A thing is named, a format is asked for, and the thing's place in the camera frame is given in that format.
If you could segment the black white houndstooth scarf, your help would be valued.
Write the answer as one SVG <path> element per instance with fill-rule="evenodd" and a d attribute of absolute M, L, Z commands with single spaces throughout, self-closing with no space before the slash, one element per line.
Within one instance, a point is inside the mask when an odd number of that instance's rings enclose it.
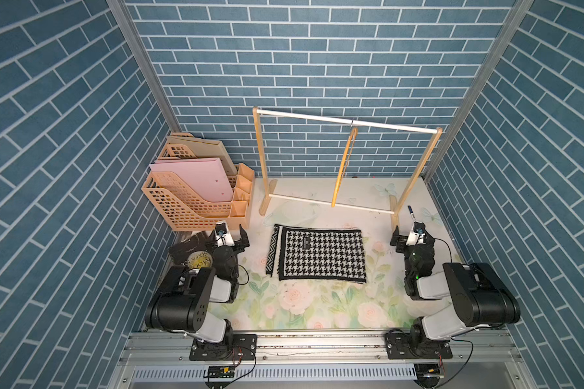
<path fill-rule="evenodd" d="M 279 280 L 367 282 L 360 230 L 322 230 L 274 225 L 265 274 Z"/>

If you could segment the wooden clothes hanger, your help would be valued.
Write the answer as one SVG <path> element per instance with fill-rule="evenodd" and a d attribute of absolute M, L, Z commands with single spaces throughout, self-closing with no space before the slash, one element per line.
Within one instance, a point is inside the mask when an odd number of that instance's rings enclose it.
<path fill-rule="evenodd" d="M 344 153 L 342 156 L 340 167 L 338 170 L 337 179 L 335 182 L 334 192 L 333 192 L 332 201 L 331 201 L 331 207 L 335 207 L 337 204 L 337 197 L 338 197 L 341 185 L 342 185 L 342 180 L 345 176 L 347 167 L 348 167 L 349 162 L 350 162 L 350 156 L 351 156 L 353 148 L 355 146 L 355 141 L 356 141 L 358 132 L 359 132 L 358 127 L 352 126 L 349 137 L 347 139 L 347 144 L 345 146 L 345 150 L 344 150 Z"/>

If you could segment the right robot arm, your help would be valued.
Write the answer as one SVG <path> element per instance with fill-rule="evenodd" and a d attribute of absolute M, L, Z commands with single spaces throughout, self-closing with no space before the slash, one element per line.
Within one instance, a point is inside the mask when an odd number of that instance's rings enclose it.
<path fill-rule="evenodd" d="M 411 300 L 451 301 L 436 314 L 415 320 L 406 338 L 410 348 L 418 352 L 443 346 L 455 336 L 521 319 L 517 299 L 490 265 L 447 262 L 435 272 L 435 242 L 425 224 L 418 222 L 407 235 L 396 228 L 390 241 L 404 256 L 404 288 Z"/>

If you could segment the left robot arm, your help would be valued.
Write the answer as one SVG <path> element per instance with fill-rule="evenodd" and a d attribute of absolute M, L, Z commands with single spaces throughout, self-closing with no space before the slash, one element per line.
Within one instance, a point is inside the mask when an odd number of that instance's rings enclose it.
<path fill-rule="evenodd" d="M 240 282 L 238 254 L 250 246 L 240 226 L 235 239 L 220 222 L 211 233 L 199 232 L 170 248 L 173 265 L 145 311 L 145 325 L 170 333 L 183 333 L 196 347 L 229 353 L 236 346 L 230 320 L 209 312 L 209 304 L 235 301 Z"/>

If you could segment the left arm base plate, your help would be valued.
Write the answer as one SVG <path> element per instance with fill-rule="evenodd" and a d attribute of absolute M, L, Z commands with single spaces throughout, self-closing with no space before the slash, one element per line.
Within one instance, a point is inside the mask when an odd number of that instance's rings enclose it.
<path fill-rule="evenodd" d="M 234 334 L 220 343 L 194 340 L 190 361 L 254 361 L 258 335 Z"/>

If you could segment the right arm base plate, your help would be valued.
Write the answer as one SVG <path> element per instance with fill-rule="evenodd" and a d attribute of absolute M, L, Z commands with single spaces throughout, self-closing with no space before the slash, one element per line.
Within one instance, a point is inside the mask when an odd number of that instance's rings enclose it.
<path fill-rule="evenodd" d="M 390 360 L 437 360 L 452 359 L 453 353 L 447 341 L 414 340 L 410 334 L 388 332 L 384 335 L 386 352 Z"/>

